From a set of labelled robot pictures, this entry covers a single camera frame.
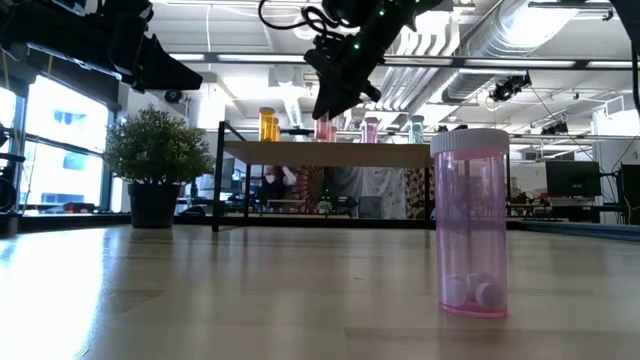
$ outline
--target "potted plant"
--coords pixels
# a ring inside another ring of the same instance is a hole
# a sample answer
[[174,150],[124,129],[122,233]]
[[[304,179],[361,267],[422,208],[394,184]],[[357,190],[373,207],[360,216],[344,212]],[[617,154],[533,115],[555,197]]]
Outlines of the potted plant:
[[212,172],[204,133],[153,105],[108,126],[104,161],[131,182],[134,228],[171,227],[180,185]]

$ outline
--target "person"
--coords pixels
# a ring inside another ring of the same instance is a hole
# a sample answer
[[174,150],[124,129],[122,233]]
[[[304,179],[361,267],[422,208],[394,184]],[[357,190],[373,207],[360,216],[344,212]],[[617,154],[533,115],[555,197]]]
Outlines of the person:
[[284,199],[287,187],[295,185],[296,176],[286,166],[268,166],[262,177],[261,202]]

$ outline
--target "white lid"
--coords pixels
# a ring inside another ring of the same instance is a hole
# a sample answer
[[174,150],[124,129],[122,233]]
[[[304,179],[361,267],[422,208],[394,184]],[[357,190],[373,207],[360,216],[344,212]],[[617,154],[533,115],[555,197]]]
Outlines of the white lid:
[[444,151],[477,148],[509,150],[509,134],[498,129],[466,129],[443,132],[431,139],[431,156]]

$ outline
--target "shelf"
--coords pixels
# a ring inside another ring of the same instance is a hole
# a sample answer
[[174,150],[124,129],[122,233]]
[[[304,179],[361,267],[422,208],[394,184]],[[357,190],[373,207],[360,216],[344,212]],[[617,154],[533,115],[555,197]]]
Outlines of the shelf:
[[227,141],[224,151],[245,164],[424,168],[429,145]]

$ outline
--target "black planter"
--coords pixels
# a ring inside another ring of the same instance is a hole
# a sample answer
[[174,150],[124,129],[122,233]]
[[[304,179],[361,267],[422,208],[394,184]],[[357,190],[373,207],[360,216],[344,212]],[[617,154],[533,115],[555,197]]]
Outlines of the black planter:
[[129,184],[131,224],[134,228],[161,229],[173,224],[180,186]]

